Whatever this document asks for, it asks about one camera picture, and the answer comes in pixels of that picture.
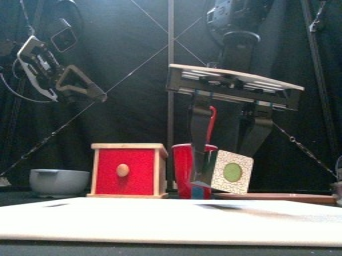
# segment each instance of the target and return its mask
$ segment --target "black bracket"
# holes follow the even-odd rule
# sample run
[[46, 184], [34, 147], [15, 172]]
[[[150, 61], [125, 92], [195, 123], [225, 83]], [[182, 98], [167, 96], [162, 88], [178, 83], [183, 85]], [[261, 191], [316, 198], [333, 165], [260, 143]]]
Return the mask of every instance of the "black bracket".
[[253, 157], [273, 130], [273, 107], [270, 104], [245, 105], [238, 140], [238, 153]]
[[199, 94], [198, 92], [193, 97], [193, 104], [190, 107], [190, 122], [189, 129], [191, 134], [191, 146], [193, 146], [193, 156], [194, 165], [190, 180], [198, 180], [198, 176], [202, 175], [202, 168], [205, 163], [205, 149], [206, 149], [206, 139], [207, 130], [212, 119], [212, 94]]

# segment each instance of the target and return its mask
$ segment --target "wooden board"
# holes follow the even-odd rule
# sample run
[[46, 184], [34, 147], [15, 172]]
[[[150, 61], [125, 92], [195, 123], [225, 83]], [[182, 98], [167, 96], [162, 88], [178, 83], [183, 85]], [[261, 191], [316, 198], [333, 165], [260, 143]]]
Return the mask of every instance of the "wooden board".
[[0, 240], [342, 247], [342, 208], [289, 201], [89, 197], [0, 216]]
[[328, 195], [310, 195], [296, 193], [248, 193], [237, 195], [232, 193], [216, 193], [216, 196], [228, 200], [286, 200], [302, 203], [336, 205], [337, 200]]

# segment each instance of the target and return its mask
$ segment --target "black backdrop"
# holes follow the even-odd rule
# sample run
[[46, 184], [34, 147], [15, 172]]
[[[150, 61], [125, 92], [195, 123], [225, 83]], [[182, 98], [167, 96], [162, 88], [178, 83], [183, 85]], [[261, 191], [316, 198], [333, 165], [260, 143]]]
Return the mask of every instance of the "black backdrop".
[[[314, 3], [314, 14], [320, 1], [310, 2]], [[39, 1], [24, 3], [31, 23], [36, 25], [36, 36], [45, 40], [47, 24], [54, 17], [54, 1], [46, 1], [42, 16], [36, 11]], [[65, 65], [73, 63], [83, 69], [109, 91], [109, 100], [90, 108], [87, 102], [35, 104], [18, 99], [4, 86], [0, 87], [0, 172], [69, 124], [8, 172], [7, 177], [16, 186], [28, 186], [32, 168], [91, 171], [91, 143], [151, 142], [167, 146], [169, 1], [79, 0], [77, 3], [83, 16], [83, 34], [71, 50], [55, 54]], [[213, 1], [175, 1], [174, 62], [178, 64], [203, 66], [218, 60], [220, 48], [207, 34], [203, 16], [210, 3]], [[0, 29], [6, 32], [0, 33], [2, 42], [10, 39], [20, 45], [27, 39], [27, 28], [19, 1], [2, 0], [0, 4]], [[305, 87], [300, 110], [274, 112], [274, 121], [332, 169], [341, 151], [341, 14], [341, 1], [329, 1], [324, 17], [326, 26], [317, 32], [338, 138], [336, 151], [329, 144], [301, 1], [274, 1], [260, 28], [262, 41], [252, 65], [252, 73]], [[73, 12], [66, 13], [69, 15], [73, 25], [79, 26]], [[7, 81], [26, 96], [42, 99], [26, 79], [14, 77], [11, 68], [18, 47], [0, 56]], [[190, 140], [186, 114], [190, 98], [183, 95], [174, 97], [177, 144]], [[218, 108], [218, 120], [212, 143], [224, 150], [234, 150], [241, 106], [226, 102], [213, 102], [213, 105]], [[254, 158], [252, 191], [329, 191], [334, 177], [276, 128]]]

